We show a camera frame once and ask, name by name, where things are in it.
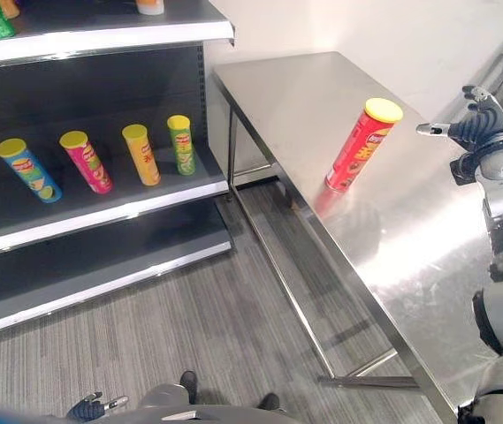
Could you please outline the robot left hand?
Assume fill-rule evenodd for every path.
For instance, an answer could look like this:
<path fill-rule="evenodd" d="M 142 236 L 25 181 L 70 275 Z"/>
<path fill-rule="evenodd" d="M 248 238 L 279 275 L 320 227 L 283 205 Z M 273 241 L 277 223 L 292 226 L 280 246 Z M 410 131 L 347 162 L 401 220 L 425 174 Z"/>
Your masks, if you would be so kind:
<path fill-rule="evenodd" d="M 86 395 L 69 410 L 66 418 L 78 422 L 97 420 L 102 418 L 108 411 L 125 406 L 129 401 L 128 396 L 120 396 L 104 403 L 100 400 L 102 395 L 101 391 L 95 391 Z"/>

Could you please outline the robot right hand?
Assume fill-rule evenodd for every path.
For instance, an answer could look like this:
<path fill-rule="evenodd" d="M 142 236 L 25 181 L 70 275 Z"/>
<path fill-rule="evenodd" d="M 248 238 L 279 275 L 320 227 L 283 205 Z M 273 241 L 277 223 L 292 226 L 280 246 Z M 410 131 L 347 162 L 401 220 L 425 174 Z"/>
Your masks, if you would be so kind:
<path fill-rule="evenodd" d="M 457 123 L 419 124 L 416 132 L 431 137 L 446 137 L 471 152 L 484 143 L 485 137 L 503 128 L 503 109 L 488 90 L 480 86 L 463 86 L 463 97 L 469 100 L 468 113 Z"/>

